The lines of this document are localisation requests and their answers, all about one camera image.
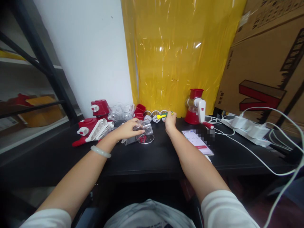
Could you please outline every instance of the plug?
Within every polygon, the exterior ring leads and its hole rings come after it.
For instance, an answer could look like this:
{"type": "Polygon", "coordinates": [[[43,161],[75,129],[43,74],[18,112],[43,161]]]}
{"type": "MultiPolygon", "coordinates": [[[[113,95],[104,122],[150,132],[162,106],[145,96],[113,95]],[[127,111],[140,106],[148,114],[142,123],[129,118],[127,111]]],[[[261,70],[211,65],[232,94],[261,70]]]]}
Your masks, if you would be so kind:
{"type": "Polygon", "coordinates": [[[231,122],[231,126],[234,128],[242,128],[245,123],[246,123],[247,119],[243,118],[243,117],[235,117],[232,122],[231,122]]]}
{"type": "Polygon", "coordinates": [[[265,127],[264,124],[256,125],[248,131],[248,136],[250,136],[254,139],[261,139],[268,133],[269,130],[270,129],[265,127]]]}

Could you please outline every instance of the black table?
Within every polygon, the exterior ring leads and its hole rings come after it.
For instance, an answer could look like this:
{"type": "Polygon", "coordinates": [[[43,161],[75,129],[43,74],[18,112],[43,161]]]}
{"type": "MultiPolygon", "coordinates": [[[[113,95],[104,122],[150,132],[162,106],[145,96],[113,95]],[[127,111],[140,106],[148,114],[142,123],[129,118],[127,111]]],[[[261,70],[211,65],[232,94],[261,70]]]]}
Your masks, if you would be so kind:
{"type": "MultiPolygon", "coordinates": [[[[247,149],[226,136],[209,134],[204,126],[187,124],[183,118],[177,119],[178,130],[197,129],[211,146],[214,156],[210,157],[216,169],[224,175],[269,174],[270,171],[247,149]]],[[[118,143],[100,175],[99,181],[152,181],[180,179],[184,177],[178,156],[165,132],[165,124],[152,123],[155,139],[152,143],[140,143],[125,146],[118,143]]],[[[230,134],[227,126],[221,124],[216,128],[230,134]]],[[[95,142],[72,147],[80,138],[74,125],[35,149],[23,154],[12,162],[0,167],[0,186],[3,189],[24,187],[55,186],[63,176],[90,150],[95,142]]],[[[238,135],[232,136],[256,155],[272,170],[284,173],[293,166],[275,156],[261,146],[256,146],[238,135]]]]}

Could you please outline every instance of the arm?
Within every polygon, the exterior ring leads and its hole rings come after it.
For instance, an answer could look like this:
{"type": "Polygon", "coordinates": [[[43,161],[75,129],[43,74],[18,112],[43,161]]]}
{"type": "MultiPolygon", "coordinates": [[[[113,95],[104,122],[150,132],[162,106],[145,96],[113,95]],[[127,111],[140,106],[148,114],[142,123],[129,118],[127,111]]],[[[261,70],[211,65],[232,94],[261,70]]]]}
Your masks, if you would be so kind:
{"type": "MultiPolygon", "coordinates": [[[[137,118],[129,120],[104,137],[96,146],[111,153],[118,140],[144,133],[133,131],[137,118]]],[[[107,158],[90,150],[58,183],[36,212],[57,208],[68,212],[74,219],[81,204],[94,187],[107,158]]]]}
{"type": "Polygon", "coordinates": [[[176,113],[168,113],[165,124],[172,144],[177,152],[181,167],[195,193],[202,203],[203,199],[216,190],[228,190],[229,187],[208,159],[176,127],[176,113]]]}

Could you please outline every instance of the yellow screwdriver handle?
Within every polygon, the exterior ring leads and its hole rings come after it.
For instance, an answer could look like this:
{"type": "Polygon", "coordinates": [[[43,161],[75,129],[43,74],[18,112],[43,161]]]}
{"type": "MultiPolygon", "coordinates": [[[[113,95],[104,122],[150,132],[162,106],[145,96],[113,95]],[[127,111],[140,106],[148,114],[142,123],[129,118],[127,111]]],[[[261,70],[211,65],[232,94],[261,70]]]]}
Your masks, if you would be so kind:
{"type": "Polygon", "coordinates": [[[161,119],[161,118],[164,118],[164,117],[167,117],[168,113],[166,112],[165,114],[163,115],[157,115],[156,118],[157,119],[161,119]]]}

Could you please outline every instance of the white sleeve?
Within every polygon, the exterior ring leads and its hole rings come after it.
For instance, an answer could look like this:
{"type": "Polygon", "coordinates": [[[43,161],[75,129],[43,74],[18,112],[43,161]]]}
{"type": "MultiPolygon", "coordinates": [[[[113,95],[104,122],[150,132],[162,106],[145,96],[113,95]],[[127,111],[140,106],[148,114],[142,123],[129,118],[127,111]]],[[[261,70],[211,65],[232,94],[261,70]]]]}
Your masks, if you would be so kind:
{"type": "Polygon", "coordinates": [[[226,190],[208,194],[201,205],[205,228],[257,228],[236,196],[226,190]]]}
{"type": "Polygon", "coordinates": [[[62,209],[46,209],[34,213],[20,228],[70,228],[71,216],[62,209]]]}

